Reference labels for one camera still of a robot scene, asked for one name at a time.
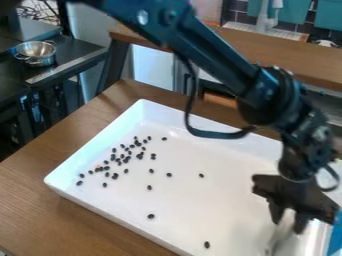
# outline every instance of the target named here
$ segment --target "black cable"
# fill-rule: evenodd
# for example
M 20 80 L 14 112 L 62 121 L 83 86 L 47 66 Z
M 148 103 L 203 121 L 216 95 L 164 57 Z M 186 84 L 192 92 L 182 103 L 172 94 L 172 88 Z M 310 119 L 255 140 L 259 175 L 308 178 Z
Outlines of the black cable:
M 195 100 L 196 92 L 197 92 L 197 75 L 191 66 L 191 63 L 187 58 L 185 58 L 183 55 L 179 53 L 175 53 L 176 56 L 180 59 L 180 61 L 184 64 L 184 66 L 187 68 L 190 77 L 191 77 L 191 92 L 190 92 L 190 98 L 186 104 L 185 108 L 185 126 L 187 130 L 194 136 L 202 137 L 202 138 L 210 138 L 210 139 L 240 139 L 245 137 L 250 132 L 255 131 L 257 128 L 255 126 L 247 126 L 245 128 L 242 128 L 238 132 L 234 133 L 223 133 L 223 132 L 214 132 L 214 131 L 204 131 L 199 130 L 190 125 L 190 114 L 192 111 L 193 102 Z
M 331 186 L 329 188 L 322 188 L 320 187 L 320 189 L 323 192 L 331 192 L 334 191 L 335 189 L 338 188 L 338 186 L 340 185 L 340 176 L 335 172 L 335 170 L 333 168 L 331 168 L 329 165 L 327 165 L 326 167 L 324 167 L 324 169 L 334 178 L 334 180 L 336 181 L 336 184 L 334 186 Z

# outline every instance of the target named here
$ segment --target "white surface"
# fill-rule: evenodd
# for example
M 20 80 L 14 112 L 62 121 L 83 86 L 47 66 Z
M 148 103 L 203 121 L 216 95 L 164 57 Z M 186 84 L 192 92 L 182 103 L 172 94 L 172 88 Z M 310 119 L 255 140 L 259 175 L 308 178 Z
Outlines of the white surface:
M 275 173 L 280 143 L 255 134 L 234 141 L 196 138 L 186 131 L 183 115 L 140 100 L 50 173 L 45 183 L 181 255 L 262 255 L 259 252 L 266 248 L 274 225 L 265 200 L 251 192 L 251 176 Z M 197 116 L 192 122 L 202 129 L 235 130 Z M 133 157 L 121 167 L 111 163 L 111 173 L 119 173 L 118 180 L 106 178 L 104 172 L 86 173 L 109 159 L 113 146 L 119 149 L 119 144 L 130 144 L 134 136 L 148 135 L 152 141 L 144 160 Z M 157 160 L 150 160 L 150 153 L 156 153 Z M 82 186 L 76 186 L 80 173 L 86 178 Z M 153 191 L 147 191 L 147 185 Z M 150 213 L 156 215 L 154 220 L 146 218 Z M 293 236 L 279 255 L 320 255 L 312 251 L 323 247 L 325 239 L 317 237 L 325 229 L 325 224 L 312 222 L 306 235 Z M 204 248 L 205 241 L 210 242 L 210 249 Z
M 67 3 L 67 9 L 70 27 L 77 39 L 103 47 L 109 46 L 110 37 L 107 26 L 116 23 L 113 18 L 84 4 Z M 81 84 L 86 102 L 95 96 L 103 63 L 99 63 L 81 74 Z
M 249 24 L 244 24 L 244 23 L 239 23 L 239 22 L 229 21 L 223 27 L 256 33 L 256 26 L 255 25 L 249 25 Z M 294 41 L 299 41 L 303 34 L 298 33 L 298 32 L 291 32 L 291 31 L 271 28 L 265 32 L 265 35 L 280 37 L 280 38 L 294 40 Z
M 135 80 L 172 91 L 171 53 L 134 45 L 133 54 Z

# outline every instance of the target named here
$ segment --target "teal chair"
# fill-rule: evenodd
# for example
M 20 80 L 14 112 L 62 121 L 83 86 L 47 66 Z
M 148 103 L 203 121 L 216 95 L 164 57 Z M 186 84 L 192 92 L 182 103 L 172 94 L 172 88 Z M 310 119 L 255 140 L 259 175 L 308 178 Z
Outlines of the teal chair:
M 248 15 L 257 17 L 262 0 L 248 0 Z M 272 0 L 269 1 L 268 15 L 274 17 Z M 311 0 L 284 0 L 284 8 L 279 12 L 279 21 L 304 24 Z

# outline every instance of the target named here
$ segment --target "table leg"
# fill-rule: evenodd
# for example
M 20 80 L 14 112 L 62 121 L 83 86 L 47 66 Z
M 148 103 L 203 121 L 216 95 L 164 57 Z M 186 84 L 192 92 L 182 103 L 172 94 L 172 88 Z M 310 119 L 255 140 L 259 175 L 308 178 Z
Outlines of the table leg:
M 60 117 L 61 119 L 63 119 L 67 117 L 69 114 L 63 84 L 56 85 L 54 87 L 54 91 L 55 91 L 56 99 L 58 101 L 58 109 L 61 113 Z
M 96 95 L 120 80 L 129 52 L 129 46 L 129 43 L 116 40 L 111 41 Z
M 26 111 L 22 111 L 16 119 L 19 145 L 24 146 L 34 138 L 28 113 Z
M 39 92 L 39 102 L 42 103 L 42 105 L 40 105 L 39 107 L 39 110 L 40 110 L 40 113 L 43 115 L 44 123 L 46 125 L 45 128 L 49 129 L 52 126 L 52 120 L 51 120 L 50 109 L 48 108 L 49 104 L 48 104 L 45 90 L 42 90 Z

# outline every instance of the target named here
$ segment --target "wall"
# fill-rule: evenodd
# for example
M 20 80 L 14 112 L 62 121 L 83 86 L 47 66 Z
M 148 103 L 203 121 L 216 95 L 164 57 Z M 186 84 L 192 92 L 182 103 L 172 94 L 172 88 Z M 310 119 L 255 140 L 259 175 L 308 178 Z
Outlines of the wall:
M 223 0 L 193 0 L 197 15 L 202 20 L 220 23 Z
M 333 38 L 335 40 L 342 40 L 342 32 L 314 27 L 317 1 L 318 0 L 314 0 L 312 2 L 310 10 L 308 10 L 308 14 L 304 25 L 297 25 L 293 23 L 280 21 L 279 25 L 276 28 L 305 34 L 311 34 L 321 39 Z M 255 25 L 257 18 L 247 15 L 247 4 L 247 0 L 225 0 L 225 3 L 223 5 L 223 20 L 225 22 L 236 21 Z

